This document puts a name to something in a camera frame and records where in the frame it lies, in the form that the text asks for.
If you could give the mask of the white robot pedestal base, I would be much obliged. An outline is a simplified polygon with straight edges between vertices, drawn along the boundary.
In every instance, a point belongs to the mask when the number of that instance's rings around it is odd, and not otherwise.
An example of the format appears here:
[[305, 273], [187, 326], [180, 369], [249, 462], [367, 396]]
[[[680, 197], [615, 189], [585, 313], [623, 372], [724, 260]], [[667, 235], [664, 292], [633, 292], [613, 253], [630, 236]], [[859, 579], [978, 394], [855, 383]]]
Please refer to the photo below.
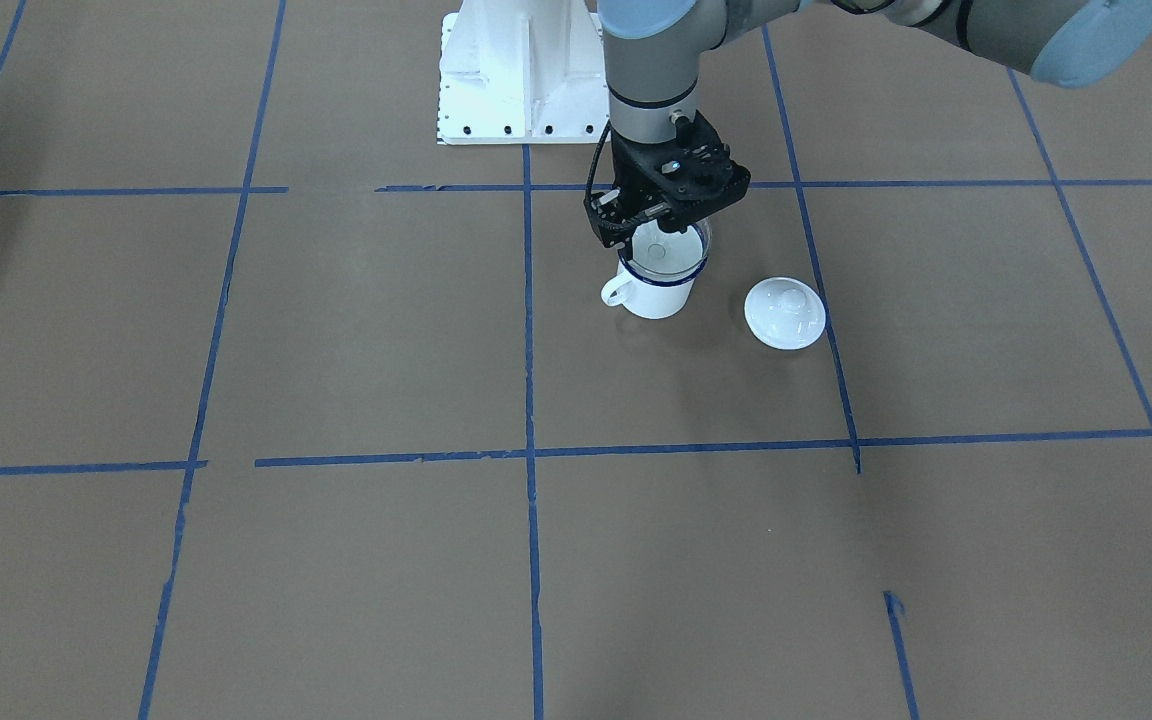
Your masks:
[[440, 26], [435, 141], [594, 143], [609, 118], [602, 20], [585, 1], [463, 1]]

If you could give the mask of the clear glass funnel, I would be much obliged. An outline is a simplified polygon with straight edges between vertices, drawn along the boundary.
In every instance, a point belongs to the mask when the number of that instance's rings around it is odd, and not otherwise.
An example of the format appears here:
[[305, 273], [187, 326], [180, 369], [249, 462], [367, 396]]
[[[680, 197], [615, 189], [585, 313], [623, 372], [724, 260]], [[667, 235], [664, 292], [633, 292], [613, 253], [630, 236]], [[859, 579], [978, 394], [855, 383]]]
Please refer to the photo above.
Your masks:
[[708, 247], [708, 220], [691, 223], [685, 232], [664, 232], [658, 222], [643, 223], [620, 250], [620, 262], [649, 285], [679, 285], [703, 270]]

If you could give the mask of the white cup lid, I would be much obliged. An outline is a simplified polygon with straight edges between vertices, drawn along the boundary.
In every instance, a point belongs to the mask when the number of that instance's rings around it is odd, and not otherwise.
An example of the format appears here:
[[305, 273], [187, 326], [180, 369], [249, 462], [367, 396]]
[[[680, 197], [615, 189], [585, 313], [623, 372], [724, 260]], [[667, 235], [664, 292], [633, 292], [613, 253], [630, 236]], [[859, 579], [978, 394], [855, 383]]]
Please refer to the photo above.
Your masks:
[[742, 313], [756, 340], [797, 351], [823, 338], [827, 311], [812, 287], [790, 276], [763, 279], [746, 293]]

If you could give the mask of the white enamel cup blue rim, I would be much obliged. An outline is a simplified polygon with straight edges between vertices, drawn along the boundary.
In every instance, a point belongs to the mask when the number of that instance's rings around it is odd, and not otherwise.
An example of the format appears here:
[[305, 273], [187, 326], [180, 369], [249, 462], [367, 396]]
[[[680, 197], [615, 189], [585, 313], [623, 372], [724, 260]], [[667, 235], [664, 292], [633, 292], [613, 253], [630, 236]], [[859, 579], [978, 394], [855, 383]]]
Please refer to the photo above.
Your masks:
[[659, 286], [649, 285], [635, 276], [620, 262], [617, 253], [617, 272], [602, 286], [600, 297], [605, 306], [626, 306], [628, 313], [644, 319], [664, 319], [676, 314], [685, 305], [692, 290], [692, 285], [703, 270], [684, 283]]

